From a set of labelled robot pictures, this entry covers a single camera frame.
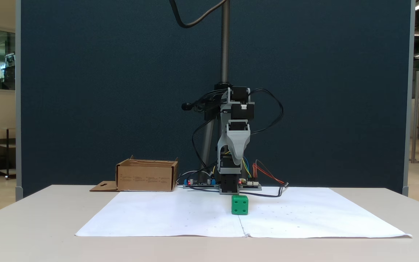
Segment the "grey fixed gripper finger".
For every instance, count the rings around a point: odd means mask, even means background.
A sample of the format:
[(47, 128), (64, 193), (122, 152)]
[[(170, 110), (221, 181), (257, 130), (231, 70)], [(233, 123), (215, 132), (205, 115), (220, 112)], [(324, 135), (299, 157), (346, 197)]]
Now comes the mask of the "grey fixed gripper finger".
[(244, 151), (250, 142), (249, 136), (228, 136), (227, 145), (235, 165), (242, 162)]

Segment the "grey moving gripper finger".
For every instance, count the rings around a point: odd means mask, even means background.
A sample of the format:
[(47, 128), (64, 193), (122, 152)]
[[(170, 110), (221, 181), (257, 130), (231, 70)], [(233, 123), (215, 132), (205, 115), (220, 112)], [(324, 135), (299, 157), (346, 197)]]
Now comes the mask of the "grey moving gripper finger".
[(228, 151), (227, 136), (221, 135), (217, 143), (219, 161), (223, 160), (223, 155)]

